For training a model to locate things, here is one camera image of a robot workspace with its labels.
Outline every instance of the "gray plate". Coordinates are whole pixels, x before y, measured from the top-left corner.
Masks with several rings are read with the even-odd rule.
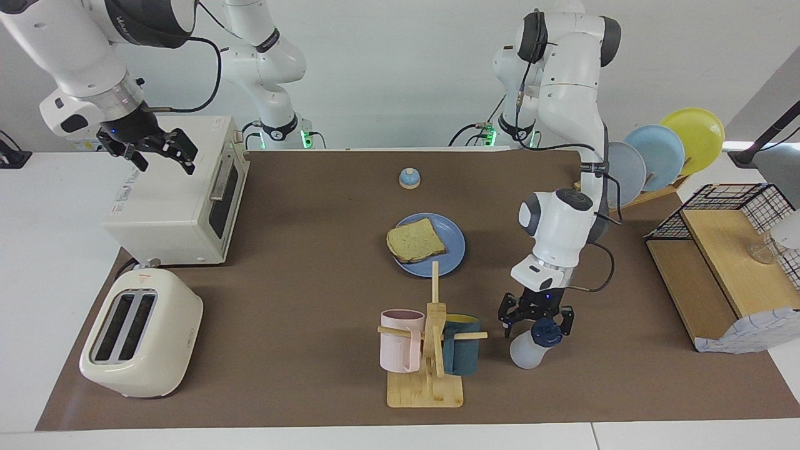
[[[645,160],[635,148],[626,143],[609,143],[608,161],[611,165],[608,173],[619,181],[621,188],[619,201],[625,206],[633,202],[645,186],[647,178]],[[610,180],[608,182],[608,206],[617,207],[617,185]]]

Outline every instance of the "yellow plate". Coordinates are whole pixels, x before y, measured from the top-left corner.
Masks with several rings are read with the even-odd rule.
[[[710,111],[701,108],[677,110],[666,116],[661,124],[674,131],[683,142],[686,163],[681,175],[691,175],[705,169],[722,152],[725,127]]]

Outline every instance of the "white wall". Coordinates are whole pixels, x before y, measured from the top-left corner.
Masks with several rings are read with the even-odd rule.
[[[222,8],[206,0],[222,18]],[[331,147],[446,145],[462,125],[485,120],[502,95],[494,52],[511,43],[522,17],[548,1],[273,0],[282,35],[302,48],[306,77],[288,86],[295,109]],[[602,72],[600,107],[611,138],[672,110],[702,106],[728,123],[800,45],[797,0],[586,0],[616,18],[622,45]],[[198,11],[196,35],[234,38]],[[210,92],[214,57],[121,46],[146,79],[150,105],[195,106]],[[38,117],[54,84],[0,30],[0,127],[32,150],[66,150]],[[255,118],[244,94],[224,84],[205,111]]]
[[[726,138],[730,141],[754,141],[798,100],[800,47],[730,121],[725,129]],[[775,136],[775,141],[788,136],[797,127],[800,127],[800,118],[796,118],[781,134]],[[800,143],[800,136],[795,135],[789,142]]]

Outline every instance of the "light blue plate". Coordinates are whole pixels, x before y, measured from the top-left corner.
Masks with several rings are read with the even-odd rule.
[[[632,146],[645,160],[647,174],[653,174],[644,188],[657,191],[675,181],[683,169],[683,142],[674,131],[661,125],[645,125],[630,132],[623,142]]]
[[[458,267],[458,265],[464,259],[464,254],[466,253],[466,241],[464,240],[464,234],[461,233],[461,229],[458,228],[458,225],[456,225],[455,222],[443,215],[434,214],[432,212],[419,212],[417,214],[412,214],[398,222],[398,226],[416,222],[420,219],[424,219],[425,217],[430,219],[430,222],[434,225],[436,234],[439,235],[439,238],[445,243],[447,253],[431,256],[430,258],[418,263],[404,264],[400,261],[397,261],[397,258],[395,258],[394,261],[398,264],[398,266],[402,267],[404,271],[407,271],[411,275],[421,276],[423,278],[430,278],[433,276],[432,264],[434,261],[438,261],[439,275],[449,274],[456,267]]]

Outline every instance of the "brown table mat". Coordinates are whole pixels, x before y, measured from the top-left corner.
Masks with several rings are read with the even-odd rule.
[[[408,166],[422,174],[413,191],[397,181]],[[228,261],[174,269],[205,304],[180,387],[164,399],[126,399],[80,375],[109,281],[37,430],[800,416],[767,352],[694,350],[642,241],[679,206],[675,195],[624,210],[625,226],[602,239],[617,257],[613,282],[598,294],[567,291],[573,334],[539,368],[514,366],[496,314],[506,291],[521,292],[509,270],[533,244],[516,224],[518,205],[577,177],[570,152],[253,154]],[[422,211],[463,230],[466,257],[442,278],[442,301],[478,315],[490,333],[459,409],[388,408],[378,366],[380,311],[424,311],[430,298],[430,281],[406,274],[385,244],[389,228]],[[581,258],[575,283],[599,285],[606,255],[587,247]]]

